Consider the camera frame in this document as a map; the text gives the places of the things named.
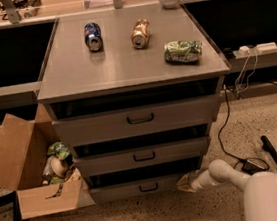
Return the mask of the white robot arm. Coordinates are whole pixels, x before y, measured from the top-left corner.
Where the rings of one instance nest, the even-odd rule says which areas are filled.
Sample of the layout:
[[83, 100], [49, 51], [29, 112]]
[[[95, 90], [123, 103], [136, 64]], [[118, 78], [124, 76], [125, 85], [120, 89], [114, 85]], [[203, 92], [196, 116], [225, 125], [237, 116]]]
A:
[[277, 221], [277, 174], [274, 172], [249, 175], [235, 170], [224, 160], [215, 159], [207, 170], [193, 170], [183, 175], [177, 188], [193, 193], [225, 183], [242, 191], [246, 221]]

